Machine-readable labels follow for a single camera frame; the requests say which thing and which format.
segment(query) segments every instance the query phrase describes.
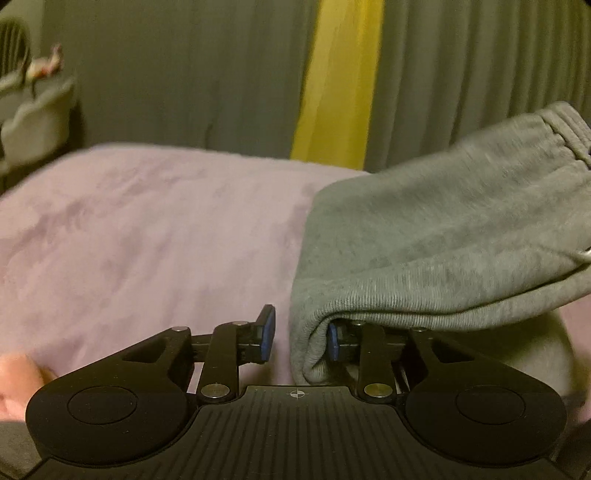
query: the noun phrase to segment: purple fleece blanket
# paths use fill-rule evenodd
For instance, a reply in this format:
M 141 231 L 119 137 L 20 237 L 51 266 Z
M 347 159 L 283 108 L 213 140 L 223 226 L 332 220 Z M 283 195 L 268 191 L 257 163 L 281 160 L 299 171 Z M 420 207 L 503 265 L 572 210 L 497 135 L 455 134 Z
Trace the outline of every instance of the purple fleece blanket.
M 244 383 L 292 382 L 287 316 L 316 192 L 362 173 L 113 145 L 0 199 L 0 354 L 63 375 L 174 325 L 194 334 L 277 307 L 274 354 Z

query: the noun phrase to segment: yellow stripe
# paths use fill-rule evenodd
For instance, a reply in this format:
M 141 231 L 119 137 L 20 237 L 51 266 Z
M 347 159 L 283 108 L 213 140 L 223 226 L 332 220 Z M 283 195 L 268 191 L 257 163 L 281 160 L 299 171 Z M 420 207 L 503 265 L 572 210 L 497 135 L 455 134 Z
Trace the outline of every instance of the yellow stripe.
M 319 0 L 291 158 L 363 169 L 384 0 Z

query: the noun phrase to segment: black device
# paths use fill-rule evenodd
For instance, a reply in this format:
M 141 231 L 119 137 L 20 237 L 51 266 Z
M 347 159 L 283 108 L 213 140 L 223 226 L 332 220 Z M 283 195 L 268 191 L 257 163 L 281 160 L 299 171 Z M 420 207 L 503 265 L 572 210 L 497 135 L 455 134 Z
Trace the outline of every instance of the black device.
M 565 421 L 544 383 L 427 329 L 337 320 L 351 385 L 239 390 L 267 362 L 275 309 L 211 335 L 165 330 L 43 387 L 27 426 L 29 480 L 567 480 L 552 463 Z M 195 362 L 203 371 L 187 393 Z

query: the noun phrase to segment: black plastic base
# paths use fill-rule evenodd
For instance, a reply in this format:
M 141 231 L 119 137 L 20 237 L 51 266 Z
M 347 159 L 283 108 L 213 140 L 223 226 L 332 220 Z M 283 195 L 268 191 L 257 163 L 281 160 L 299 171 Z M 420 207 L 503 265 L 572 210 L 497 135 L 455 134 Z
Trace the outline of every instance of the black plastic base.
M 389 405 L 346 387 L 248 387 L 202 407 L 185 433 L 130 465 L 85 468 L 44 461 L 28 480 L 567 480 L 549 460 L 482 468 L 421 444 Z

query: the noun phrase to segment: wall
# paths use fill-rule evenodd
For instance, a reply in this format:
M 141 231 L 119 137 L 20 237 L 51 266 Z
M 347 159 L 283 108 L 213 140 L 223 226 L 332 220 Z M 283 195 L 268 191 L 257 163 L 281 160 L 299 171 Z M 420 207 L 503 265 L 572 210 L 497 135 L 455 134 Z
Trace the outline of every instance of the wall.
M 45 0 L 12 0 L 0 12 L 2 17 L 17 17 L 25 21 L 31 34 L 31 49 L 33 56 L 41 54 L 41 31 L 43 27 L 43 12 Z

